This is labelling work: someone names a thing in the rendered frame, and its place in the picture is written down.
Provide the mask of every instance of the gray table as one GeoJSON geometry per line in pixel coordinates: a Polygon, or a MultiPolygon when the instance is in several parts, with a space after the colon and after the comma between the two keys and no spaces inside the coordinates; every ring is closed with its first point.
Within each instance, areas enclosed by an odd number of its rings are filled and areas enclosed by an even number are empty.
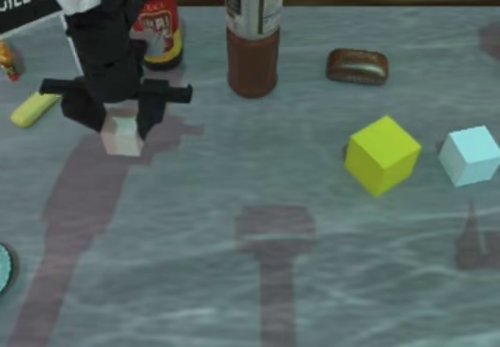
{"type": "Polygon", "coordinates": [[[498,346],[500,273],[457,270],[454,255],[471,198],[482,228],[498,227],[500,177],[453,188],[434,149],[463,127],[500,136],[500,65],[478,46],[498,10],[286,9],[280,83],[259,101],[227,86],[223,10],[181,13],[177,78],[195,98],[170,107],[143,160],[105,156],[99,137],[59,109],[14,127],[10,112],[42,77],[77,68],[57,19],[12,38],[27,72],[17,84],[0,79],[0,240],[22,270],[0,302],[0,345],[257,346],[262,311],[266,338],[277,334],[265,347],[498,346]],[[326,80],[336,47],[385,53],[390,82],[326,80]],[[423,152],[409,180],[373,199],[344,170],[341,149],[384,114],[423,152]],[[287,223],[252,221],[252,206],[287,223]],[[293,264],[295,293],[284,283],[259,300],[262,276],[287,272],[259,271],[235,235],[290,232],[280,228],[300,214],[313,224],[293,264]]]}

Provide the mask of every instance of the orange figurine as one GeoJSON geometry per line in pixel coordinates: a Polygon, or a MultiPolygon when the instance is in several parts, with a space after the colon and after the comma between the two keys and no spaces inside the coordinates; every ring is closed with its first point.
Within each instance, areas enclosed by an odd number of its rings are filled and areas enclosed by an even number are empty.
{"type": "Polygon", "coordinates": [[[11,81],[19,79],[19,73],[14,66],[13,55],[10,52],[7,42],[0,40],[0,68],[2,68],[11,81]]]}

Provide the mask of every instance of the teal round object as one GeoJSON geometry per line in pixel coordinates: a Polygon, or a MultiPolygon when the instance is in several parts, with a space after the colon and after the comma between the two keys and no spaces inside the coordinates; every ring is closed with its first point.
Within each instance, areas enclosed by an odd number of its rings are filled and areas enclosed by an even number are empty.
{"type": "Polygon", "coordinates": [[[11,284],[14,274],[14,258],[10,249],[0,244],[0,294],[11,284]]]}

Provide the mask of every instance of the white cube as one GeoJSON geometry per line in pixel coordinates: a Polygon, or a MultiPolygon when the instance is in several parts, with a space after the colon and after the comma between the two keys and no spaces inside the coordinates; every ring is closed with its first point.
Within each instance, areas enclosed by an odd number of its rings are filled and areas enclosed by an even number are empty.
{"type": "Polygon", "coordinates": [[[112,156],[141,156],[144,142],[138,135],[136,109],[109,109],[101,129],[106,153],[112,156]]]}
{"type": "Polygon", "coordinates": [[[500,148],[485,126],[448,134],[439,160],[456,187],[489,181],[500,166],[500,148]]]}

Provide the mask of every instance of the can label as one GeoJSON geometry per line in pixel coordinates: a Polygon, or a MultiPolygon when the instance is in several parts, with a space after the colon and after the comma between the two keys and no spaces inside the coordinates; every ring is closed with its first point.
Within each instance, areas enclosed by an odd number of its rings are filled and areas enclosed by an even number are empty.
{"type": "Polygon", "coordinates": [[[182,49],[176,0],[150,0],[145,3],[132,28],[132,38],[148,42],[145,61],[165,63],[182,49]]]}
{"type": "Polygon", "coordinates": [[[280,25],[283,0],[225,0],[228,28],[238,37],[260,39],[280,25]]]}

